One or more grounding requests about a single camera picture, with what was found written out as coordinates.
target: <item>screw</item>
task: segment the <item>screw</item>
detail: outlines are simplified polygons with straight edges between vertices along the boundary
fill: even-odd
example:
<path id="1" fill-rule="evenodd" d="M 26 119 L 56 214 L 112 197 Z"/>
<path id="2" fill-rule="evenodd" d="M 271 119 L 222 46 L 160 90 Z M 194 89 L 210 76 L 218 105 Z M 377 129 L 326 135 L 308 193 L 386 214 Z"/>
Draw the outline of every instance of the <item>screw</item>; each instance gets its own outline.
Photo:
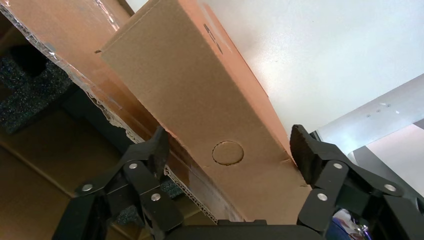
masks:
<path id="1" fill-rule="evenodd" d="M 153 202 L 156 202 L 157 200 L 161 199 L 161 195 L 159 193 L 155 193 L 151 196 L 151 200 Z"/>
<path id="2" fill-rule="evenodd" d="M 93 188 L 93 185 L 85 184 L 84 186 L 82 186 L 82 191 L 87 192 L 87 191 L 90 191 L 92 188 Z"/>
<path id="3" fill-rule="evenodd" d="M 386 184 L 386 185 L 384 185 L 384 187 L 389 191 L 396 192 L 396 187 L 394 187 L 390 184 Z"/>
<path id="4" fill-rule="evenodd" d="M 319 198 L 319 200 L 321 200 L 321 201 L 327 201 L 327 195 L 325 195 L 324 193 L 318 193 L 318 198 Z"/>
<path id="5" fill-rule="evenodd" d="M 336 169 L 342 169 L 342 168 L 343 168 L 343 166 L 342 166 L 342 165 L 340 165 L 340 164 L 338 164 L 338 163 L 334 163 L 334 164 L 333 164 L 333 166 L 334 166 Z"/>

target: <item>cardboard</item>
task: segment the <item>cardboard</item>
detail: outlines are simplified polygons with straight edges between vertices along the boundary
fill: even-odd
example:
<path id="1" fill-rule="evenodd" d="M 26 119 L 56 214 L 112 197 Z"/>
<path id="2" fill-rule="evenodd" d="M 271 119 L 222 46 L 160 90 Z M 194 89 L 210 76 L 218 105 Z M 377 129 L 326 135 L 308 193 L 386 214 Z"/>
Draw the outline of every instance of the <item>cardboard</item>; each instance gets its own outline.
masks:
<path id="1" fill-rule="evenodd" d="M 310 188 L 266 93 L 207 5 L 150 0 L 102 58 L 192 157 L 185 187 L 215 191 L 195 194 L 214 217 L 296 223 Z M 203 201 L 217 195 L 221 206 Z"/>
<path id="2" fill-rule="evenodd" d="M 69 197 L 0 146 L 0 239 L 51 239 Z M 107 240 L 127 240 L 110 228 Z"/>
<path id="3" fill-rule="evenodd" d="M 75 188 L 113 167 L 120 157 L 88 122 L 61 110 L 14 135 L 0 129 L 0 184 L 5 186 L 0 239 L 50 239 Z M 186 221 L 213 224 L 188 197 L 175 203 Z M 111 226 L 107 239 L 150 239 L 150 234 L 130 223 Z"/>
<path id="4" fill-rule="evenodd" d="M 121 3 L 121 0 L 0 0 L 0 12 L 32 45 L 67 72 L 112 125 L 125 128 L 128 137 L 139 143 L 150 139 L 159 124 L 98 53 L 129 20 L 129 13 Z M 204 172 L 194 173 L 192 164 L 186 164 L 195 162 L 184 148 L 172 137 L 170 141 L 166 171 L 172 179 L 200 207 L 203 204 L 194 196 L 216 206 L 215 212 L 222 215 L 228 212 L 226 209 L 232 209 Z M 196 188 L 188 190 L 185 186 L 190 183 Z M 203 211 L 214 218 L 206 208 Z"/>
<path id="5" fill-rule="evenodd" d="M 27 45 L 29 42 L 10 21 L 0 14 L 0 57 L 13 46 Z"/>
<path id="6" fill-rule="evenodd" d="M 81 183 L 113 167 L 121 157 L 88 122 L 75 121 L 61 110 L 13 135 L 0 129 L 0 146 L 49 181 L 51 188 L 66 199 L 74 196 Z M 65 207 L 58 214 L 63 214 Z M 55 228 L 58 222 L 50 224 Z M 114 227 L 130 240 L 137 239 L 141 230 L 133 223 Z"/>

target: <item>corrugated cardboard edge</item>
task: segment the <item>corrugated cardboard edge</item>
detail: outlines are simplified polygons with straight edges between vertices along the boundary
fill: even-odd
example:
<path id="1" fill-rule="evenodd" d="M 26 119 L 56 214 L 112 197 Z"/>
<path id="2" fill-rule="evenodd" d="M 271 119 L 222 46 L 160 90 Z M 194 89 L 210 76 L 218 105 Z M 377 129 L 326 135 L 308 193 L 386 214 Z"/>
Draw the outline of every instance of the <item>corrugated cardboard edge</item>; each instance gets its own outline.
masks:
<path id="1" fill-rule="evenodd" d="M 151 0 L 146 4 L 145 9 L 152 8 L 156 1 Z M 96 88 L 95 85 L 88 86 L 86 83 L 89 83 L 90 80 L 87 79 L 81 72 L 79 72 L 75 67 L 73 67 L 71 64 L 69 64 L 65 59 L 62 59 L 59 55 L 57 55 L 52 49 L 49 48 L 45 43 L 41 42 L 36 35 L 34 35 L 25 25 L 23 25 L 14 15 L 12 12 L 10 12 L 6 5 L 0 2 L 0 13 L 6 16 L 6 18 L 9 19 L 9 21 L 23 34 L 23 36 L 35 47 L 37 48 L 42 54 L 44 54 L 48 59 L 50 59 L 53 63 L 55 63 L 57 66 L 59 66 L 61 69 L 63 69 L 69 76 L 69 78 L 78 85 L 92 100 L 92 102 L 103 112 L 106 119 L 112 124 L 113 126 L 123 128 L 126 131 L 127 137 L 132 140 L 134 143 L 141 143 L 144 142 L 144 140 L 138 136 L 117 114 L 115 114 L 113 111 L 111 111 L 106 104 L 104 104 L 97 96 L 94 94 L 94 91 L 92 88 Z M 128 26 L 132 26 L 132 24 L 126 24 L 124 25 L 123 29 L 125 29 Z M 103 91 L 99 88 L 96 89 L 97 92 L 102 93 Z M 183 163 L 182 160 L 180 160 L 173 152 L 171 152 L 175 156 L 176 159 L 178 159 L 180 162 Z M 193 195 L 193 193 L 190 191 L 190 189 L 177 178 L 177 176 L 172 172 L 172 170 L 169 168 L 169 166 L 166 166 L 165 173 L 169 175 L 169 177 L 177 184 L 186 194 L 187 196 L 208 216 L 210 217 L 214 222 L 217 222 L 214 215 L 211 213 L 211 211 L 200 202 L 200 200 Z M 198 176 L 195 176 L 192 178 L 194 181 L 200 181 L 203 184 L 205 184 L 204 181 L 201 181 Z M 211 185 L 206 185 L 209 190 L 213 190 L 214 187 L 211 187 Z M 217 198 L 220 198 L 219 193 L 215 193 Z"/>

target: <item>cardboard box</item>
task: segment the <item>cardboard box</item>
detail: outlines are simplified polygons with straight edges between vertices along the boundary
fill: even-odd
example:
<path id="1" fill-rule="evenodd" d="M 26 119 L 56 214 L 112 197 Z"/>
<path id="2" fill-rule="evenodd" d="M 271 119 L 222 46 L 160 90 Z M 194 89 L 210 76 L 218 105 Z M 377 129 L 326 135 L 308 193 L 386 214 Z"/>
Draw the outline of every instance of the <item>cardboard box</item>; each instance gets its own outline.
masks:
<path id="1" fill-rule="evenodd" d="M 67 72 L 112 125 L 125 128 L 127 136 L 139 143 L 151 138 L 159 123 L 98 54 L 101 46 L 129 20 L 121 3 L 122 0 L 0 0 L 0 12 L 24 38 Z M 3 88 L 0 91 L 8 94 Z M 189 182 L 195 184 L 196 189 L 186 191 L 192 199 L 193 195 L 207 196 L 203 200 L 209 205 L 217 205 L 223 211 L 231 208 L 223 207 L 225 201 L 203 173 L 194 174 L 185 164 L 194 162 L 191 156 L 178 142 L 170 140 L 167 171 L 172 179 L 184 189 Z M 203 211 L 213 218 L 206 209 Z"/>
<path id="2" fill-rule="evenodd" d="M 0 14 L 0 57 L 8 48 L 26 44 L 29 43 L 21 32 L 4 15 Z"/>
<path id="3" fill-rule="evenodd" d="M 86 121 L 56 111 L 14 135 L 0 129 L 0 239 L 47 240 L 82 182 L 113 167 L 120 153 Z M 185 221 L 214 224 L 186 196 Z M 107 240 L 147 240 L 147 230 L 113 225 Z"/>
<path id="4" fill-rule="evenodd" d="M 150 0 L 102 58 L 193 158 L 183 187 L 203 188 L 195 196 L 214 217 L 296 223 L 310 188 L 268 96 L 207 5 Z M 208 201 L 216 195 L 221 202 Z"/>

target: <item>white wall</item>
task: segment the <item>white wall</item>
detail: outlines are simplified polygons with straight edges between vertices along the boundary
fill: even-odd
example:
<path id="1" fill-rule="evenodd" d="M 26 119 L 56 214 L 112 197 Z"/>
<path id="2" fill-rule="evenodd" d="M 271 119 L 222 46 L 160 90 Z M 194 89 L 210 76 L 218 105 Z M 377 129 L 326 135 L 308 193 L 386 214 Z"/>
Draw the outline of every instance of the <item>white wall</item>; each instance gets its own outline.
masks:
<path id="1" fill-rule="evenodd" d="M 423 0 L 199 1 L 288 132 L 293 124 L 312 132 L 424 73 Z"/>
<path id="2" fill-rule="evenodd" d="M 366 147 L 424 196 L 423 143 L 424 129 L 411 124 Z"/>
<path id="3" fill-rule="evenodd" d="M 345 154 L 424 119 L 424 74 L 318 129 Z"/>
<path id="4" fill-rule="evenodd" d="M 148 0 L 126 0 L 129 7 L 135 12 L 137 12 L 140 8 L 143 7 L 145 3 L 148 2 Z"/>

